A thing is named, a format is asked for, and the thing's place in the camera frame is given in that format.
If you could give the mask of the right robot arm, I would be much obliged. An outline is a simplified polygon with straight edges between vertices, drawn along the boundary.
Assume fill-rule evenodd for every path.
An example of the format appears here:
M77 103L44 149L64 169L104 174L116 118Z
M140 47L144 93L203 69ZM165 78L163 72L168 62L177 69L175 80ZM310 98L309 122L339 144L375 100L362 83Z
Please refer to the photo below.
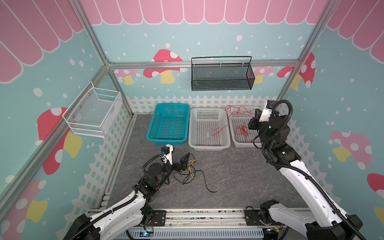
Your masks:
M312 214L307 216L269 200L260 205L259 221L265 226L280 223L309 240L365 239L360 232L362 220L349 215L327 194L300 155L286 142L292 115L293 107L288 100L268 100L263 110L255 110L248 128L258 132L255 138L261 142L259 149L266 162L293 185Z

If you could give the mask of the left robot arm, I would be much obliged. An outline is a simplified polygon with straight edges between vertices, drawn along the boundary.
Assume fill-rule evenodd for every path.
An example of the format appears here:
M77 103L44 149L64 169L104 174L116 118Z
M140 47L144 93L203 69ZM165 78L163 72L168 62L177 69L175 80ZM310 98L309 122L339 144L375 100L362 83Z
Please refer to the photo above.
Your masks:
M171 163L172 153L155 155L141 168L143 176L133 186L133 191L110 208L90 217L77 217L65 235L65 240L112 240L136 226L149 223L153 209L150 202L164 184L169 184L173 172L187 169L190 153L178 163Z

